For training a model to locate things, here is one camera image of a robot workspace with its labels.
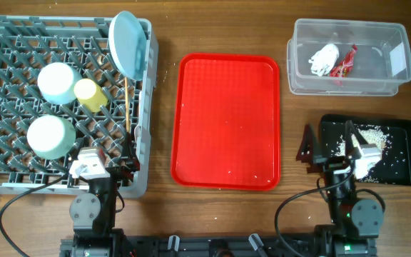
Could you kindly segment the wooden chopstick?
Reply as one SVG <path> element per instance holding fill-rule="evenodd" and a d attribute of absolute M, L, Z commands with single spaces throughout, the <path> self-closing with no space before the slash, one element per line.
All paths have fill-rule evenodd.
<path fill-rule="evenodd" d="M 130 113 L 129 113 L 129 106 L 130 106 L 130 99 L 129 99 L 129 90 L 128 90 L 128 78 L 125 77 L 124 79 L 124 90 L 125 90 L 125 106 L 126 106 L 126 132 L 131 132 L 131 122 L 130 122 Z"/>

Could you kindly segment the red snack wrapper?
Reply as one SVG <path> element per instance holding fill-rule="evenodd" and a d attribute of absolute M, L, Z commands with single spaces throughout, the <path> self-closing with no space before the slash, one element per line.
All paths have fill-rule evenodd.
<path fill-rule="evenodd" d="M 346 77 L 353 69 L 354 58 L 357 53 L 357 46 L 353 44 L 351 50 L 347 52 L 345 58 L 330 71 L 331 77 Z"/>

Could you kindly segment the green bowl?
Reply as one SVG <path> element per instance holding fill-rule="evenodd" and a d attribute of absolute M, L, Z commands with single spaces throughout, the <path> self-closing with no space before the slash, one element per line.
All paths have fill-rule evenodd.
<path fill-rule="evenodd" d="M 46 160 L 65 156 L 73 147 L 76 131 L 73 124 L 57 116 L 45 115 L 29 126 L 27 141 L 32 151 Z"/>

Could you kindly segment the small light blue bowl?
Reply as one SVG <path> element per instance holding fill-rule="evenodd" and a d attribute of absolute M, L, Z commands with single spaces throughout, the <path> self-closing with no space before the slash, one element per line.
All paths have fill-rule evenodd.
<path fill-rule="evenodd" d="M 82 79 L 80 73 L 61 62 L 54 62 L 43 67 L 37 78 L 38 87 L 51 104 L 69 104 L 76 99 L 75 84 Z"/>

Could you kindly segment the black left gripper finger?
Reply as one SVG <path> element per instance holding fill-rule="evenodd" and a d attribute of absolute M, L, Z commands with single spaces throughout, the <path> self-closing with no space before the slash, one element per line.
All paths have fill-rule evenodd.
<path fill-rule="evenodd" d="M 84 146 L 84 140 L 82 138 L 77 138 L 75 142 L 73 143 L 71 150 L 68 153 L 68 158 L 77 159 L 77 156 L 80 150 L 83 148 L 83 146 Z"/>
<path fill-rule="evenodd" d="M 139 171 L 140 162 L 136 155 L 135 144 L 132 143 L 132 135 L 126 132 L 123 137 L 121 159 L 129 171 Z"/>

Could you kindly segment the large light blue plate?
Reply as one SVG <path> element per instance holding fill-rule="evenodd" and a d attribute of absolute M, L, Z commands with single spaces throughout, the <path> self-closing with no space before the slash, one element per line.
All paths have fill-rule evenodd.
<path fill-rule="evenodd" d="M 111 21 L 108 42 L 118 70 L 134 81 L 143 79 L 147 38 L 139 20 L 122 11 Z"/>

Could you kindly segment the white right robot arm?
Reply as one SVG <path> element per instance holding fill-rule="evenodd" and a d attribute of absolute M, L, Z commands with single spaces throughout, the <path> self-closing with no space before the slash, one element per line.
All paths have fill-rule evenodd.
<path fill-rule="evenodd" d="M 360 198 L 355 181 L 364 178 L 382 160 L 382 151 L 368 143 L 351 120 L 345 122 L 345 153 L 325 157 L 310 125 L 305 126 L 296 159 L 308 165 L 309 173 L 324 179 L 322 193 L 328 203 L 334 233 L 350 239 L 377 238 L 383 224 L 385 203 Z"/>

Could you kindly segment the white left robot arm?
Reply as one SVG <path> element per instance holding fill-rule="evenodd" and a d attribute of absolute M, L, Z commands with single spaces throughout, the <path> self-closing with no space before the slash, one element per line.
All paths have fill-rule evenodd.
<path fill-rule="evenodd" d="M 116 200 L 121 197 L 118 182 L 132 180 L 140 168 L 132 139 L 129 132 L 123 137 L 123 163 L 119 166 L 107 167 L 106 155 L 99 147 L 83 147 L 73 160 L 69 174 L 88 184 L 88 192 L 77 196 L 69 209 L 75 234 L 107 236 L 115 226 Z"/>

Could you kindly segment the white plastic fork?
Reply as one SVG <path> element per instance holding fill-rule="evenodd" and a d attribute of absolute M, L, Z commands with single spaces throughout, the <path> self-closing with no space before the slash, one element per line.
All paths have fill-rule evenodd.
<path fill-rule="evenodd" d="M 133 131 L 133 135 L 134 135 L 135 140 L 137 140 L 141 136 L 141 130 L 142 130 L 141 125 L 137 124 L 134 131 Z"/>

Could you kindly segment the yellow plastic cup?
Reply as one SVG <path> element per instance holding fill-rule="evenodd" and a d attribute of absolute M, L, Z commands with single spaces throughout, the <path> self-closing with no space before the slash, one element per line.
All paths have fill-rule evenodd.
<path fill-rule="evenodd" d="M 91 79 L 77 81 L 73 91 L 78 102 L 93 113 L 99 112 L 101 107 L 108 103 L 102 88 Z"/>

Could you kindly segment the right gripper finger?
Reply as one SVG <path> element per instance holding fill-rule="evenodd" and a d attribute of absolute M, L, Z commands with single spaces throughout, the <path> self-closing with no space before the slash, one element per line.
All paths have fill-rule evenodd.
<path fill-rule="evenodd" d="M 352 137 L 355 135 L 356 128 L 351 120 L 345 122 L 345 156 L 349 158 L 351 155 L 354 145 L 352 142 Z"/>
<path fill-rule="evenodd" d="M 305 125 L 303 138 L 296 155 L 296 160 L 302 163 L 313 163 L 315 159 L 322 157 L 322 150 L 318 138 L 310 124 Z"/>

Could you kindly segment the white tissue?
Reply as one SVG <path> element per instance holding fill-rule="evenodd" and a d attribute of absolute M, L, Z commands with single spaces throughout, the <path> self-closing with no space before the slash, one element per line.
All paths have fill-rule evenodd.
<path fill-rule="evenodd" d="M 316 76 L 327 76 L 334 67 L 338 57 L 339 50 L 336 45 L 325 45 L 308 60 L 308 63 L 311 64 L 311 73 Z"/>

